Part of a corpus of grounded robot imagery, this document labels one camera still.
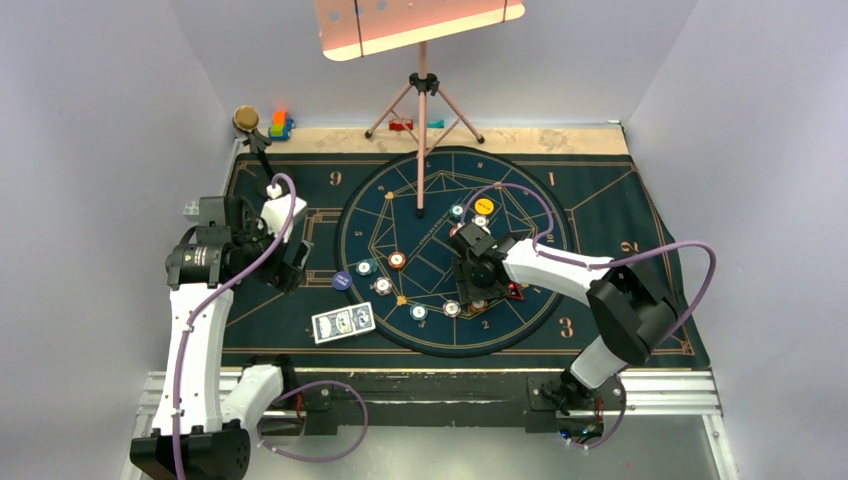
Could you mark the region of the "red triangular dealer button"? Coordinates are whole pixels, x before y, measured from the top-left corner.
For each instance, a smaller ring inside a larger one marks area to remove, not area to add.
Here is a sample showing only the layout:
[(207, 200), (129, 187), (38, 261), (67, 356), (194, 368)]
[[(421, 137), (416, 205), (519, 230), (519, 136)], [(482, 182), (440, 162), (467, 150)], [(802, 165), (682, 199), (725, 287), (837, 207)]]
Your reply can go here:
[(507, 297), (511, 300), (523, 301), (525, 299), (524, 294), (522, 293), (522, 287), (514, 282), (511, 282), (508, 285), (508, 295)]

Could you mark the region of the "yellow big blind button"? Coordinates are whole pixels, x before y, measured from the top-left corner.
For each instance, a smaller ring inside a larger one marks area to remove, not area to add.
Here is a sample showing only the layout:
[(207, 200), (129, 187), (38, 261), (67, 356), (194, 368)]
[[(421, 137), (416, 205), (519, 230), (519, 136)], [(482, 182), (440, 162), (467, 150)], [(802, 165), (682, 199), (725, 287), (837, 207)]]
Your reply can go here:
[(473, 209), (477, 215), (490, 216), (496, 211), (497, 205), (487, 197), (480, 197), (474, 201)]

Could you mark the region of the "purple small blind button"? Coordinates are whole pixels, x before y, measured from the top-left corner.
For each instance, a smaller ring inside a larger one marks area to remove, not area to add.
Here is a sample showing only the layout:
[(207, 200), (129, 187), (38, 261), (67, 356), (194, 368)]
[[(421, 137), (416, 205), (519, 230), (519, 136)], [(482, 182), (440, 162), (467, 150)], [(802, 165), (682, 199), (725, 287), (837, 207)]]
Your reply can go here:
[(331, 279), (332, 287), (337, 291), (348, 290), (353, 283), (352, 275), (347, 271), (337, 271)]

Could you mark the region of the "blue playing card box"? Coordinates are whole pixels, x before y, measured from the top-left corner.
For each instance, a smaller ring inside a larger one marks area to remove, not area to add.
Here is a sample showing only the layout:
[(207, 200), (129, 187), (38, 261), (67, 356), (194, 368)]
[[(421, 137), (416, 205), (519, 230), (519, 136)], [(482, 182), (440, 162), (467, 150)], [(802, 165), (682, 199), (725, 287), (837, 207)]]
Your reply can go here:
[(376, 328), (370, 302), (319, 313), (311, 321), (316, 345), (369, 333)]

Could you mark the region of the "green poker chip stack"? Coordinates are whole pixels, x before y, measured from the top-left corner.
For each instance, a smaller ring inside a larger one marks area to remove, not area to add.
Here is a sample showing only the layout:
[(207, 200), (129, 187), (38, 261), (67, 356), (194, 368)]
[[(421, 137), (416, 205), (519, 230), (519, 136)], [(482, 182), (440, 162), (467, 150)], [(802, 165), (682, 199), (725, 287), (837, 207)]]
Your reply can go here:
[(422, 322), (428, 316), (428, 308), (423, 304), (413, 304), (409, 308), (409, 315), (413, 320)]

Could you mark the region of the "orange poker chip stack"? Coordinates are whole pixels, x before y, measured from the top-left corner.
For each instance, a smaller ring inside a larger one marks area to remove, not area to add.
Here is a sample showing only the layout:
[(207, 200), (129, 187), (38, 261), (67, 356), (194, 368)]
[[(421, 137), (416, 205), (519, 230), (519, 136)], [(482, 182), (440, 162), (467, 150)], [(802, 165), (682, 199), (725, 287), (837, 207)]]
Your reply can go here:
[(487, 308), (488, 302), (486, 300), (472, 301), (468, 306), (468, 309), (471, 313), (480, 313), (485, 311)]

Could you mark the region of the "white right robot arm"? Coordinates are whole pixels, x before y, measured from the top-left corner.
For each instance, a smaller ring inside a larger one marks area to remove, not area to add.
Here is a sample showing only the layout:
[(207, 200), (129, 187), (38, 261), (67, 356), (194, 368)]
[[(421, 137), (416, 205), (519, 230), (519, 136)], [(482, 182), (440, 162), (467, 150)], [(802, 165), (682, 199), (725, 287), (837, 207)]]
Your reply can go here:
[(678, 320), (669, 289), (641, 264), (615, 265), (540, 245), (517, 233), (499, 238), (474, 223), (450, 244), (459, 301), (470, 305), (506, 296), (510, 284), (550, 290), (586, 305), (597, 337), (562, 372), (559, 385), (539, 394), (564, 414), (593, 407), (601, 386), (628, 366), (640, 366)]

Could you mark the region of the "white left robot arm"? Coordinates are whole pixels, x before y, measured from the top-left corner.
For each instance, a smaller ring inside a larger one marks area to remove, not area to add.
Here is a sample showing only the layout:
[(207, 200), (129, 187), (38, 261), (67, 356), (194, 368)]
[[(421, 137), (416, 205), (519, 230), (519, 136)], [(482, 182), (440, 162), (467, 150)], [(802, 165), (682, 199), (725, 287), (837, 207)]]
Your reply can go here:
[(171, 340), (165, 384), (151, 430), (132, 440), (131, 463), (152, 479), (242, 479), (271, 406), (297, 399), (285, 354), (255, 356), (220, 394), (225, 325), (236, 283), (254, 278), (287, 294), (305, 280), (312, 243), (286, 252), (307, 203), (293, 194), (255, 210), (243, 197), (189, 203), (193, 221), (166, 259)]

